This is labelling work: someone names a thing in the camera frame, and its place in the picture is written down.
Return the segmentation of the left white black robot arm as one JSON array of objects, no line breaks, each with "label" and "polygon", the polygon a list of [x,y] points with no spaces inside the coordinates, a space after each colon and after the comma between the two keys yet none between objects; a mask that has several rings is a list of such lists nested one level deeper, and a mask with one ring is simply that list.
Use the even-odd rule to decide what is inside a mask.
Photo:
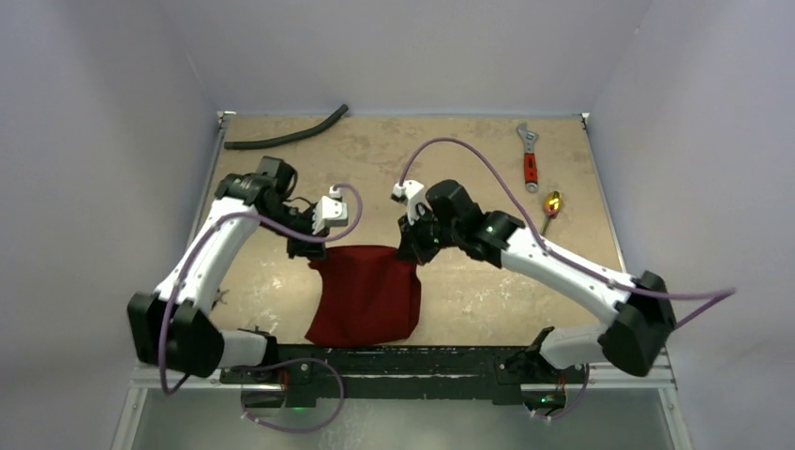
[{"label": "left white black robot arm", "polygon": [[151,292],[135,293],[127,317],[138,360],[168,371],[207,378],[222,368],[243,367],[255,383],[269,383],[279,371],[278,344],[256,329],[221,330],[209,316],[218,303],[220,285],[240,249],[258,229],[287,240],[290,256],[320,256],[329,231],[349,233],[347,185],[300,210],[289,204],[297,184],[296,169],[276,157],[263,157],[254,172],[229,173],[212,195],[204,224],[177,265]]}]

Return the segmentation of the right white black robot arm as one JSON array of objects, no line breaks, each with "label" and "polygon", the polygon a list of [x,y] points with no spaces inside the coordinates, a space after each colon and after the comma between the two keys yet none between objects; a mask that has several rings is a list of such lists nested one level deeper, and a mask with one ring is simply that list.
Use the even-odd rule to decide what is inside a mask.
[{"label": "right white black robot arm", "polygon": [[431,188],[409,180],[393,186],[391,198],[405,206],[399,219],[399,259],[424,265],[444,248],[458,248],[475,261],[532,278],[575,301],[597,323],[543,329],[525,352],[529,374],[547,382],[563,369],[608,362],[645,377],[675,328],[665,282],[590,262],[545,239],[504,211],[482,211],[455,180]]}]

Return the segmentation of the dark red cloth napkin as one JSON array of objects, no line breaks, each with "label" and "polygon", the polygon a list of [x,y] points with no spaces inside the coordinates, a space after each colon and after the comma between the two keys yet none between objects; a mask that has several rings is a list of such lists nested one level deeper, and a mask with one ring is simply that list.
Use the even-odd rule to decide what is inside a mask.
[{"label": "dark red cloth napkin", "polygon": [[331,247],[308,267],[320,275],[320,302],[305,339],[324,347],[363,347],[407,339],[419,323],[422,284],[414,262],[394,247]]}]

